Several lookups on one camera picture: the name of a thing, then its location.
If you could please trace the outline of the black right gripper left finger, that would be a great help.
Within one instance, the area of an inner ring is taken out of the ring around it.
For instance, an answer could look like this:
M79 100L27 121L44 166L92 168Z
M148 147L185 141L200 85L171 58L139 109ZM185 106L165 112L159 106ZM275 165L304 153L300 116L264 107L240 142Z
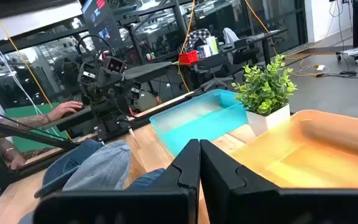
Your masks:
M197 224L200 155L190 140L145 189L58 193L41 201L33 224Z

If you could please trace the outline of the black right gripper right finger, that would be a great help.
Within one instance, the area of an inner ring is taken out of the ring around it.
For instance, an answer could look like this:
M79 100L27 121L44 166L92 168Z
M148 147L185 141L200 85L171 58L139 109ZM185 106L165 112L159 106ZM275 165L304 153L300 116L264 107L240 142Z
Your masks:
M358 189L281 188L200 142L210 224L358 224Z

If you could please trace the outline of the dark blue denim cap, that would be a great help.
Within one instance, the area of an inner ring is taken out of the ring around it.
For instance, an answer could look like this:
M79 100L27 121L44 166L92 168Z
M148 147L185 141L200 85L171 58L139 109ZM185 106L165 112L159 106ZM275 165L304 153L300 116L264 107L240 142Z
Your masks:
M133 183L131 183L127 190L139 190L146 189L149 187L163 172L164 168L155 169L151 172L148 172L140 177L138 177Z
M42 187L36 191L34 197L44 197L62 188L79 166L103 146L103 142L85 139L79 146L57 159L46 170Z

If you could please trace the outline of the grey denim cap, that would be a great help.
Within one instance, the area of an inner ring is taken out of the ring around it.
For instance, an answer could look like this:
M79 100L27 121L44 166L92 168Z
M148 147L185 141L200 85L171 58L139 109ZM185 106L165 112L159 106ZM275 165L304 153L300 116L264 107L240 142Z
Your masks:
M131 149L126 141L110 142L84 160L63 190L121 190L130 166Z

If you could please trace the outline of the person's forearm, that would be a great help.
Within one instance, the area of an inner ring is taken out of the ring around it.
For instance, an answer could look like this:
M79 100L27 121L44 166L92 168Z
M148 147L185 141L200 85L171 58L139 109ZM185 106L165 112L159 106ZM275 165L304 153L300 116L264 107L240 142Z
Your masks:
M6 138L0 138L0 155L9 162L17 158L22 158L16 146Z
M1 118L0 123L11 126L21 130L32 130L42 127L48 123L51 123L52 120L47 114L38 114L34 116L28 116L23 118Z

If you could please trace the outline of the person's hand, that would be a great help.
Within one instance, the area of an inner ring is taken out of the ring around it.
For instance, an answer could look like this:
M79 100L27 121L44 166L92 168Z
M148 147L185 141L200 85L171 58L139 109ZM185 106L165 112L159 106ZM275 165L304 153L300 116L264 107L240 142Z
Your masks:
M11 163L10 163L10 168L12 170L16 170L18 168L23 167L25 165L25 163L26 163L25 158L21 154L18 154L18 155L15 155L12 157Z
M46 115L46 119L49 123L57 121L63 118L66 114L73 114L83 108L83 103L79 101L67 101L60 103L49 114Z

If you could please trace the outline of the black tilted monitor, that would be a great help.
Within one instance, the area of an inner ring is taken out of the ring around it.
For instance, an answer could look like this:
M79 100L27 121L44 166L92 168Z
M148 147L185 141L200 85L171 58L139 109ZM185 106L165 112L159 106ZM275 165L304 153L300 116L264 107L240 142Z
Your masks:
M105 40L111 48L111 53L116 55L122 45L122 38L108 0L85 0L81 11L88 32L97 35L92 37L94 46L100 49L105 46L103 41Z

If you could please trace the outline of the red plastic crate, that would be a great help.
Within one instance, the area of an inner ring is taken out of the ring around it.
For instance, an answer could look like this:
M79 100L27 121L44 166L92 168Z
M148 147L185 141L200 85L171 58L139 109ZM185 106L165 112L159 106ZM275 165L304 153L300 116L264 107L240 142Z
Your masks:
M187 53L179 54L178 64L179 65L191 65L198 61L198 52L193 50Z

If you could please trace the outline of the teal translucent plastic bin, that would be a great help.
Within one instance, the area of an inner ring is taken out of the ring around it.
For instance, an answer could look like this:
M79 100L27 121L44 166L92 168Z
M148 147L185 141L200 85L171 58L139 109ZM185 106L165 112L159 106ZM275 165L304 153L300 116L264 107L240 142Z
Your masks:
M215 89L149 118L159 139L177 156L191 139L212 141L248 123L232 91Z

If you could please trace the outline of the green mat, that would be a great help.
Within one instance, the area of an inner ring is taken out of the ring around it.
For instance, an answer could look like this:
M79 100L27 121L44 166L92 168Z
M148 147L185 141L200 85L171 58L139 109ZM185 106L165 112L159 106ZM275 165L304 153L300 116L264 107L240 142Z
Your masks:
M48 103L37 105L37 107L42 114L51 112L51 107ZM26 116L33 116L36 114L37 114L37 112L32 105L6 109L6 116L11 117L11 118L21 118L21 117L26 117ZM41 134L41 135L44 135L47 137L50 137L50 134L56 134L56 135L59 135L60 137L68 139L67 133L65 131L60 132L56 126L47 129L47 132L48 132L48 134L34 131L35 134ZM35 142L30 139L24 139L24 138L20 138L17 136L13 136L11 139L20 152L28 152L28 151L33 151L33 150L41 150L41 149L45 149L45 148L53 148L53 146L50 146L48 144L44 144L41 142Z

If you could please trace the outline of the white blue box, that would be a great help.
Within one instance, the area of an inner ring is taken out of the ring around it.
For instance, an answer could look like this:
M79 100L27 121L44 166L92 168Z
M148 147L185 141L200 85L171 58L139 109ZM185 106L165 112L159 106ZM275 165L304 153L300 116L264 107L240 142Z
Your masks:
M208 58L211 56L209 45L200 45L197 47L198 58Z

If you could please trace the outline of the white container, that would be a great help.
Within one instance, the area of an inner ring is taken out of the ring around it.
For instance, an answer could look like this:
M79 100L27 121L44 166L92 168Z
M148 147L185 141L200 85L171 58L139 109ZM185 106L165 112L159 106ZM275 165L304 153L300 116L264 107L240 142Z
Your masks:
M216 55L219 53L219 48L218 48L218 44L216 42L216 38L215 36L209 36L206 38L206 42L209 46L211 55Z

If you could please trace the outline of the green plant in white pot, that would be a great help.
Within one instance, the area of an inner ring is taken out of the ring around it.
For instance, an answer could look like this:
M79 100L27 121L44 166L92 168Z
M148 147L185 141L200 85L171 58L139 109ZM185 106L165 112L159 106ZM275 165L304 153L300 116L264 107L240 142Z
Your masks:
M285 56L276 55L265 69L244 67L243 84L231 83L234 99L246 109L248 124L256 136L290 119L289 97L297 90L290 80L292 68L285 66Z

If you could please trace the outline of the black office chair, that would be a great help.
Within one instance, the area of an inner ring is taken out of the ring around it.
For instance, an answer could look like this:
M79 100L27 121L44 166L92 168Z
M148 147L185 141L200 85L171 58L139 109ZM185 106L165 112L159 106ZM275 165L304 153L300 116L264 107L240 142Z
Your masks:
M242 47L201 59L194 66L194 89L203 92L213 88L228 89L229 82L236 79L235 74L249 61L257 63L258 47Z

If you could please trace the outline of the black office desk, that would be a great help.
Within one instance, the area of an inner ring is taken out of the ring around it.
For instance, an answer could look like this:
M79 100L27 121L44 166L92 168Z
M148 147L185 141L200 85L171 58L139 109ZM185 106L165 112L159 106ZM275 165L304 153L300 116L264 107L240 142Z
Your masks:
M239 38L239 40L234 42L233 44L225 44L225 42L219 44L218 41L216 40L216 42L218 44L218 48L219 48L218 54L220 54L222 52L227 52L228 50L236 50L236 49L239 49L242 47L247 47L247 46L248 47L258 47L259 50L264 53L265 62L269 63L270 62L270 53L269 53L269 46L268 46L269 39L271 39L272 37L275 37L278 34L281 34L282 32L283 32L282 30L271 30L267 33L250 35L250 36L246 36L243 38Z

